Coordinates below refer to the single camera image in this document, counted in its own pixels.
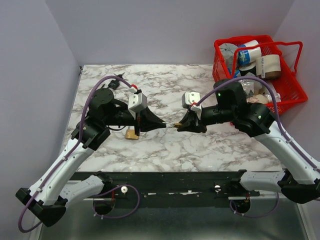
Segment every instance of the tape roll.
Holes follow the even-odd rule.
[[[248,65],[239,67],[239,71],[241,76],[245,76],[247,73],[252,73],[256,76],[256,62],[254,61]]]
[[[239,48],[243,48],[243,47],[253,47],[255,45],[258,45],[258,41],[257,40],[252,40],[249,41],[243,45],[240,45]],[[249,49],[249,50],[242,50],[239,51],[239,55],[238,55],[238,64],[240,66],[243,65],[248,65],[254,61],[257,60],[257,58],[261,57],[262,53],[261,53],[261,48],[260,47],[256,47],[254,49]]]
[[[259,57],[255,61],[256,76],[261,79],[277,79],[281,77],[280,57],[270,54]]]

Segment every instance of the white cylinder knob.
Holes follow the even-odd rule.
[[[128,192],[128,188],[126,186],[121,187],[121,192],[126,194]]]

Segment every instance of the red plastic basket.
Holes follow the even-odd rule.
[[[224,43],[234,44],[236,46],[245,44],[252,40],[257,40],[258,45],[252,47],[240,47],[234,52],[234,61],[232,74],[229,73],[227,65],[225,63],[224,57],[219,49],[219,46]],[[294,63],[294,71],[291,71],[288,65],[286,64],[284,58],[282,57],[282,52],[279,50],[277,45],[299,45],[299,50]],[[299,58],[301,55],[301,50],[303,47],[303,43],[301,41],[295,42],[282,42],[282,41],[273,41],[272,38],[268,35],[259,35],[259,36],[236,36],[226,39],[218,39],[214,42],[215,48],[215,56],[214,56],[214,64],[213,64],[213,78],[214,80],[220,81],[222,79],[231,79],[235,74],[236,68],[236,56],[238,51],[255,49],[256,47],[260,47],[262,51],[262,55],[269,54],[278,54],[280,56],[280,65],[281,65],[281,77],[275,80],[272,80],[272,84],[277,93],[281,96],[281,102],[277,102],[277,107],[279,114],[283,114],[288,109],[293,106],[303,103],[308,100],[308,96],[298,83],[296,79],[297,73],[297,65],[299,62]],[[266,104],[273,112],[275,111],[272,103]]]

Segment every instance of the plastic bag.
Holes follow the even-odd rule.
[[[248,72],[246,75],[244,76],[250,76],[250,77],[255,77],[256,75],[254,75],[251,72]],[[260,89],[262,89],[262,84],[258,81],[254,81],[254,80],[250,80],[250,79],[244,79],[244,80],[240,80],[239,81],[243,87],[243,90],[246,93],[246,98],[251,98],[254,95],[258,95]]]
[[[222,53],[226,66],[231,70],[234,64],[234,54],[238,47],[232,43],[223,43],[219,46]]]

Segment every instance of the metal floor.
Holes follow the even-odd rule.
[[[266,213],[275,199],[255,199],[248,214]],[[115,209],[121,215],[129,209]],[[72,206],[54,226],[43,226],[40,240],[306,240],[298,206],[280,199],[263,218],[234,215],[229,208],[142,208],[123,219],[94,217],[92,201]]]

